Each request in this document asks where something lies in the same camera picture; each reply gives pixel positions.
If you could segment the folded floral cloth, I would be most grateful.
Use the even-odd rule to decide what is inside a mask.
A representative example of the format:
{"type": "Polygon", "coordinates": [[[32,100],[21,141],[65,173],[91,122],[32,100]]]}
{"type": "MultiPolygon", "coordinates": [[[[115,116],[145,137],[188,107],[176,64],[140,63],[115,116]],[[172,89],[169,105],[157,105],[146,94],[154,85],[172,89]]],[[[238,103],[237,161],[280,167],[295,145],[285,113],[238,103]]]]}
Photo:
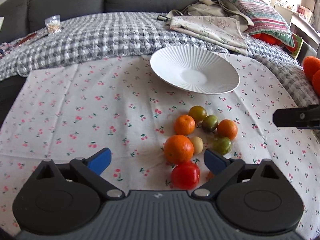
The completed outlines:
{"type": "Polygon", "coordinates": [[[248,55],[248,46],[242,36],[240,22],[234,18],[174,16],[170,20],[169,28],[238,54],[248,55]]]}

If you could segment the clear bag of sticks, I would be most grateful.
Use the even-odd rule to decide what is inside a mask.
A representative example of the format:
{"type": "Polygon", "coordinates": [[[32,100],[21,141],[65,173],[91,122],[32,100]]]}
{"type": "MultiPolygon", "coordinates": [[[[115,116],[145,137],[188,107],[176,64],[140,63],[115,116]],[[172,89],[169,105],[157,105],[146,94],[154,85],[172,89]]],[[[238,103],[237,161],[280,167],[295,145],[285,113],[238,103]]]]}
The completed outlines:
{"type": "Polygon", "coordinates": [[[61,32],[60,15],[54,15],[44,20],[46,29],[49,35],[57,34],[61,32]]]}

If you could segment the white bookshelf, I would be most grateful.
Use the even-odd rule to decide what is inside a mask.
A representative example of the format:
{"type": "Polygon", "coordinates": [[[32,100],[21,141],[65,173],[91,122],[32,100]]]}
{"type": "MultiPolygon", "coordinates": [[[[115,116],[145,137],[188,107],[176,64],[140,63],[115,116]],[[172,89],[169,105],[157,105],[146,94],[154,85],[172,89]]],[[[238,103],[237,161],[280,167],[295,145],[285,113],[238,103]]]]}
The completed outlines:
{"type": "Polygon", "coordinates": [[[290,30],[304,41],[298,56],[319,56],[319,31],[312,24],[316,16],[317,0],[263,0],[274,7],[286,20],[290,30]]]}

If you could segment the striped patterned pillow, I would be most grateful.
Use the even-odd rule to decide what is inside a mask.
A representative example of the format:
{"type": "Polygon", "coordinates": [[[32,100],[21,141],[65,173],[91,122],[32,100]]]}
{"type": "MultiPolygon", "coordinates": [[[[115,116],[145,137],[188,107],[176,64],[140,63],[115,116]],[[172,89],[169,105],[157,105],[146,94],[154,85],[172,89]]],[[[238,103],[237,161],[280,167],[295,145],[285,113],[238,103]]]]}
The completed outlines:
{"type": "Polygon", "coordinates": [[[249,26],[245,33],[271,45],[284,44],[291,48],[295,46],[287,22],[273,7],[262,0],[228,1],[253,22],[253,25],[249,26]]]}

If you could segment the white ribbed plate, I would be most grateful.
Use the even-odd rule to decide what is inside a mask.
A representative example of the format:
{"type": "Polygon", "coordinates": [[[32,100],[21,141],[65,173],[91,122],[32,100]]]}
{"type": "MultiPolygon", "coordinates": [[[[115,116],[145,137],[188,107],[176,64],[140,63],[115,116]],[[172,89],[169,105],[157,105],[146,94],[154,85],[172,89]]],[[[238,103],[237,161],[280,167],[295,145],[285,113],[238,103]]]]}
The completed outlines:
{"type": "Polygon", "coordinates": [[[237,70],[226,58],[197,47],[162,48],[152,54],[150,66],[161,80],[188,92],[220,95],[240,84],[237,70]]]}

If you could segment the beige tote bag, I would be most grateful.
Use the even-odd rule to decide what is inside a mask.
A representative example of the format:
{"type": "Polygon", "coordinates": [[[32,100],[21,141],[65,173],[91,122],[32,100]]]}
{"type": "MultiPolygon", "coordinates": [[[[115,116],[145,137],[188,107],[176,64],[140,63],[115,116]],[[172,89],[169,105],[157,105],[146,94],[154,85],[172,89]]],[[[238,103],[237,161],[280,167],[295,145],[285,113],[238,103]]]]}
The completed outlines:
{"type": "Polygon", "coordinates": [[[177,9],[171,10],[165,15],[165,21],[174,16],[214,16],[214,17],[231,17],[240,22],[240,26],[244,31],[248,27],[254,25],[253,21],[243,14],[233,3],[229,0],[199,0],[194,4],[186,6],[182,11],[177,9]]]}

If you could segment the green book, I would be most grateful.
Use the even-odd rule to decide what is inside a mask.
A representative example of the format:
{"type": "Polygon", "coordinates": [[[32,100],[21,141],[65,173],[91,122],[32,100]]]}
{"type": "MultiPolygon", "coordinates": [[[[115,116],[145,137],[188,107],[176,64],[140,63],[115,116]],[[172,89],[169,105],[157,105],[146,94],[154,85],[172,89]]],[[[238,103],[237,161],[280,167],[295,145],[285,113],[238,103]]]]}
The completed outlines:
{"type": "Polygon", "coordinates": [[[286,51],[293,59],[296,59],[301,51],[302,45],[304,43],[303,38],[296,34],[292,34],[294,47],[285,46],[284,51],[286,51]]]}

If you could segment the large orange mandarin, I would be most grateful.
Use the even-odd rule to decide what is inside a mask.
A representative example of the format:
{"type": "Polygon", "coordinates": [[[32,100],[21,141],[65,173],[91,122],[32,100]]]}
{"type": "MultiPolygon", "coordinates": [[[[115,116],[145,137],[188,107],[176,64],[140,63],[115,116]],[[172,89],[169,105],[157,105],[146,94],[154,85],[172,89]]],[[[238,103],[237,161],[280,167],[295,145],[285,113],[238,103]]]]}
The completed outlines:
{"type": "Polygon", "coordinates": [[[166,140],[163,152],[167,162],[180,165],[191,160],[194,146],[188,137],[173,135],[166,140]]]}

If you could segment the red tomato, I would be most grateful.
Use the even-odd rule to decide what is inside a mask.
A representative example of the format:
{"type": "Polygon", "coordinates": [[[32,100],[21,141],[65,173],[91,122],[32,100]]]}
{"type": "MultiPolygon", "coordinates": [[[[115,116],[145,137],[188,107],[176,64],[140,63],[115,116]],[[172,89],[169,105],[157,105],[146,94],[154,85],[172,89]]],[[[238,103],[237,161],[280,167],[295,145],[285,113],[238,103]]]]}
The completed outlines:
{"type": "Polygon", "coordinates": [[[171,183],[175,188],[192,190],[199,184],[200,168],[192,162],[177,165],[171,172],[171,183]]]}

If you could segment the dark green tomato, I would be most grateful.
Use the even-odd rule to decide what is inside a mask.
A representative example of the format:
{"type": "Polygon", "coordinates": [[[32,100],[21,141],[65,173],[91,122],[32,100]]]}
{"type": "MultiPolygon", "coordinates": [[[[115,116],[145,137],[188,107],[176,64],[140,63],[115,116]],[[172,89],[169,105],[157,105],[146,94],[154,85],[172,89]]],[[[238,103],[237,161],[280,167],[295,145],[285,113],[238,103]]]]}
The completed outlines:
{"type": "Polygon", "coordinates": [[[214,132],[219,125],[219,120],[215,115],[208,115],[205,117],[205,119],[202,121],[202,129],[206,133],[214,132]]]}

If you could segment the cherry print cloth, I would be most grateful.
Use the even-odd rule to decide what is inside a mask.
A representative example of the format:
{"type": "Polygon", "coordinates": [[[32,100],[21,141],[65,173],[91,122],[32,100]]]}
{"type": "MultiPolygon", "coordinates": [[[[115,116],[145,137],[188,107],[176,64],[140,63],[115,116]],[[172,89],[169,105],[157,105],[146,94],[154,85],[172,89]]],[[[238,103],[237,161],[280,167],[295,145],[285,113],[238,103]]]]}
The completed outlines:
{"type": "Polygon", "coordinates": [[[108,147],[103,177],[123,191],[169,190],[163,145],[174,121],[193,106],[238,127],[229,156],[258,164],[272,159],[304,203],[298,232],[319,235],[319,141],[316,133],[277,128],[272,114],[296,107],[275,66],[263,59],[226,55],[240,75],[223,95],[176,89],[151,70],[148,56],[104,59],[31,72],[1,127],[1,227],[19,227],[12,203],[43,159],[67,163],[108,147]]]}

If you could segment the olive brown tomato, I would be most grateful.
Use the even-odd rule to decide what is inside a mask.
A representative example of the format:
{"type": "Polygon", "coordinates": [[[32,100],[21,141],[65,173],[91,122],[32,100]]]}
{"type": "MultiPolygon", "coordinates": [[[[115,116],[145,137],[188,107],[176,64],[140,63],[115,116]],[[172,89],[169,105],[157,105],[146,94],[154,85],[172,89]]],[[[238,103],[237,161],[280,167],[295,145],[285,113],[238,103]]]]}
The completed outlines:
{"type": "Polygon", "coordinates": [[[189,109],[188,115],[198,123],[203,121],[207,117],[207,111],[202,106],[193,106],[189,109]]]}

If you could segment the grey checkered blanket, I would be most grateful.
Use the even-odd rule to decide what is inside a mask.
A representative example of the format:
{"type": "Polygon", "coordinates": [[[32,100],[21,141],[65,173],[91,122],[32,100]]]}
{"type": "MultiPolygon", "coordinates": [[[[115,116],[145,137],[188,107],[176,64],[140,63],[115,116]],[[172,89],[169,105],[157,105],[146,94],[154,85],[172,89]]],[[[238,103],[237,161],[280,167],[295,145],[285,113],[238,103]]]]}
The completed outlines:
{"type": "MultiPolygon", "coordinates": [[[[267,67],[299,107],[319,104],[319,97],[304,77],[300,64],[263,41],[246,36],[247,53],[267,67]]],[[[49,36],[45,28],[33,41],[18,46],[1,59],[1,80],[27,76],[32,70],[66,67],[98,59],[148,55],[168,46],[195,46],[229,53],[221,45],[172,31],[154,12],[111,12],[71,18],[62,31],[49,36]]]]}

